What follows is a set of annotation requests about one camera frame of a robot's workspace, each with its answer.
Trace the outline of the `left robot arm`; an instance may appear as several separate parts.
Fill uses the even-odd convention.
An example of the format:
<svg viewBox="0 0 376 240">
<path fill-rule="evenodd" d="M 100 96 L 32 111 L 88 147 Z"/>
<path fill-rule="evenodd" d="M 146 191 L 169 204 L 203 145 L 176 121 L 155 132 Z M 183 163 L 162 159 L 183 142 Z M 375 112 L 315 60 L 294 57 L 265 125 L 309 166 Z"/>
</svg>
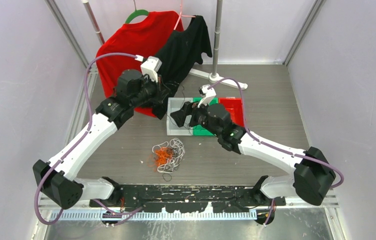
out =
<svg viewBox="0 0 376 240">
<path fill-rule="evenodd" d="M 64 210 L 83 200 L 97 199 L 111 207 L 118 205 L 122 194 L 117 182 L 109 177 L 78 178 L 78 172 L 97 148 L 134 115 L 135 108 L 163 106 L 174 95 L 175 87 L 161 76 L 155 82 L 138 70 L 123 71 L 116 94 L 100 103 L 76 137 L 48 161 L 40 159 L 34 163 L 39 191 Z"/>
</svg>

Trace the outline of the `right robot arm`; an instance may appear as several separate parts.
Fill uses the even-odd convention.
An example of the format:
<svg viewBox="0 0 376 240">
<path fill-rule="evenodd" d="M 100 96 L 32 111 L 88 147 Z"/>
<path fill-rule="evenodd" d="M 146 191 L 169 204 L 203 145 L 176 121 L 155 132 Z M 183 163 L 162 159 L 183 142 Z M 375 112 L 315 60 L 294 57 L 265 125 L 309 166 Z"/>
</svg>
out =
<svg viewBox="0 0 376 240">
<path fill-rule="evenodd" d="M 170 117 L 179 127 L 190 118 L 189 126 L 205 128 L 227 151 L 263 160 L 286 172 L 284 176 L 265 175 L 259 179 L 253 192 L 259 205 L 264 206 L 278 197 L 298 196 L 308 204 L 319 206 L 335 181 L 335 171 L 320 149 L 291 148 L 262 138 L 233 122 L 230 113 L 219 103 L 204 106 L 187 101 L 180 110 L 170 113 Z"/>
</svg>

